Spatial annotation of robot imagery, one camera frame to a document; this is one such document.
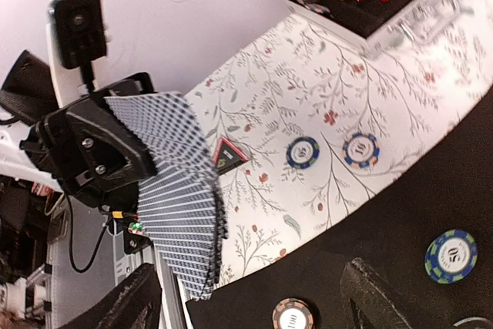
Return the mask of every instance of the black cable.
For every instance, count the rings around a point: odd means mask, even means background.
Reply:
[[[96,258],[96,254],[98,253],[99,246],[101,245],[102,238],[105,235],[106,229],[108,229],[109,223],[112,221],[112,219],[109,219],[105,226],[102,227],[101,233],[99,234],[98,241],[96,242],[96,246],[94,247],[94,251],[92,252],[91,259],[87,263],[86,267],[83,269],[79,269],[75,265],[74,261],[74,251],[73,251],[73,240],[74,240],[74,210],[72,208],[72,201],[70,200],[70,196],[68,194],[65,195],[65,198],[67,199],[67,203],[69,204],[69,212],[70,212],[70,238],[69,238],[69,259],[70,259],[70,265],[72,266],[72,269],[74,269],[77,273],[79,274],[84,274],[87,270],[89,270],[94,263],[94,259]]]
[[[89,94],[94,92],[94,71],[92,70],[92,63],[81,64],[80,65],[80,74],[82,77],[82,81],[86,84],[87,92]]]
[[[16,122],[18,122],[17,117],[11,117],[10,119],[0,119],[0,126],[8,126]]]

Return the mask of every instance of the white wall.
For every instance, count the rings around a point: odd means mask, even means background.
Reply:
[[[0,83],[23,49],[48,61],[51,0],[0,0]],[[102,0],[111,77],[147,71],[157,90],[186,92],[287,15],[281,0]]]

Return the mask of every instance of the chip label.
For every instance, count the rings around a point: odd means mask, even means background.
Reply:
[[[465,269],[470,259],[471,249],[461,238],[447,240],[438,251],[438,263],[450,274],[456,274]]]
[[[374,149],[374,144],[369,138],[358,136],[350,141],[347,152],[354,162],[365,162],[373,156]]]
[[[307,326],[307,318],[300,310],[289,308],[280,315],[281,329],[304,329]]]
[[[298,142],[293,146],[291,156],[294,162],[304,163],[314,154],[314,148],[309,142]]]

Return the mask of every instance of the camera lens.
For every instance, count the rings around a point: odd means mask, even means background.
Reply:
[[[70,29],[74,32],[85,31],[89,27],[88,12],[84,8],[77,8],[72,12],[69,19]]]
[[[84,15],[75,15],[74,18],[72,18],[72,24],[75,27],[84,25],[84,22],[86,22],[86,17],[84,17]]]

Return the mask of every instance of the metal handle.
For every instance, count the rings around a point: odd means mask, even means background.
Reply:
[[[433,41],[447,26],[449,26],[455,19],[461,15],[461,5],[458,0],[446,0],[450,3],[453,13],[448,17],[442,17],[440,21],[428,32],[427,35],[417,35],[414,30],[405,22],[400,23],[402,32],[412,41],[419,45],[428,45]]]

